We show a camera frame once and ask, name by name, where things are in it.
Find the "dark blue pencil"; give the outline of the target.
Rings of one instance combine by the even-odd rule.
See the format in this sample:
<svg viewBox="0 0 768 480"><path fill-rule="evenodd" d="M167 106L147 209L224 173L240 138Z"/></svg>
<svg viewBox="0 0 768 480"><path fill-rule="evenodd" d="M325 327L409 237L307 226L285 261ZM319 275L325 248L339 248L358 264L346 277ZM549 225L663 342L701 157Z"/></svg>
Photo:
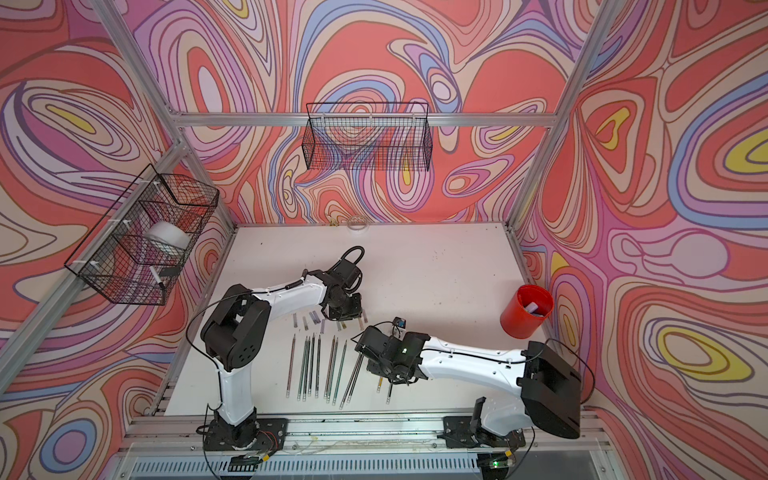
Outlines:
<svg viewBox="0 0 768 480"><path fill-rule="evenodd" d="M311 360L310 360L310 378L308 383L308 392L307 392L307 398L312 397L312 388L313 388L313 369L314 369L314 352L315 352L315 335L312 335L311 337Z"/></svg>
<svg viewBox="0 0 768 480"><path fill-rule="evenodd" d="M310 360L311 360L311 338L307 336L305 338L305 348L304 348L304 357L303 357L303 366L302 366L302 383L301 383L301 400L305 401L307 399L307 392L308 392L308 383L310 378Z"/></svg>

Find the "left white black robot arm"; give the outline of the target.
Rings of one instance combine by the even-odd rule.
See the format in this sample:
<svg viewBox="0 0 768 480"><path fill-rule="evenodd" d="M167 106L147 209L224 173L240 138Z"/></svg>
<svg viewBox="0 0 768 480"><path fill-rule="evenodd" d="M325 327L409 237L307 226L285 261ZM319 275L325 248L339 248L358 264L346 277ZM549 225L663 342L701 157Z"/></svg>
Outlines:
<svg viewBox="0 0 768 480"><path fill-rule="evenodd" d="M256 425L252 401L251 363L260 352L267 328L274 320L317 307L328 322L354 320L362 315L363 273L358 263L365 248L349 248L327 270L305 270L299 279L276 287L231 286L224 296L203 308L197 350L216 369L219 405L212 425L222 427L238 442L243 430Z"/></svg>

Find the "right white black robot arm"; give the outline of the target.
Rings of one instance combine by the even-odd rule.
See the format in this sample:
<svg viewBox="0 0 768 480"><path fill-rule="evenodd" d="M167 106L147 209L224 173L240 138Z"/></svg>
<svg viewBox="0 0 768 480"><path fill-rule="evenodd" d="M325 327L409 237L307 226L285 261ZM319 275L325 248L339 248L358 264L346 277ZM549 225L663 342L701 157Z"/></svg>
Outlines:
<svg viewBox="0 0 768 480"><path fill-rule="evenodd" d="M547 341L489 350L420 332L387 334L371 325L354 343L367 370L392 386L449 379L488 389L469 420L476 443L510 444L514 432L529 427L566 440L581 436L582 376Z"/></svg>

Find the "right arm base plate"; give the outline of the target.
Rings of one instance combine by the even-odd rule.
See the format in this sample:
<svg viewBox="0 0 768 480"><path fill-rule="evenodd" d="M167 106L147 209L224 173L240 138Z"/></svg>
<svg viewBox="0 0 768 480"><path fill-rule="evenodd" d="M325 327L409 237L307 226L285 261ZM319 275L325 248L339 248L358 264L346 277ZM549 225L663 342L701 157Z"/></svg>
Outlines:
<svg viewBox="0 0 768 480"><path fill-rule="evenodd" d="M499 436L484 429L478 420L473 420L470 416L445 416L442 422L443 431L437 438L444 440L449 449L493 447L516 451L526 445L521 430L513 430L505 436Z"/></svg>

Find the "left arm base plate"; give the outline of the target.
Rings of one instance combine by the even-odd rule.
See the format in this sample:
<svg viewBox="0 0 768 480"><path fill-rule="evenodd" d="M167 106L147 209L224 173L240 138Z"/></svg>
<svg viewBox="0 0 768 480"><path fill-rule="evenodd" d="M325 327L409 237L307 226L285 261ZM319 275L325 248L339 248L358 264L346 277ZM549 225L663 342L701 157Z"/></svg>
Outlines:
<svg viewBox="0 0 768 480"><path fill-rule="evenodd" d="M239 426L215 418L198 426L203 447L213 452L275 453L283 449L286 439L287 418L246 420Z"/></svg>

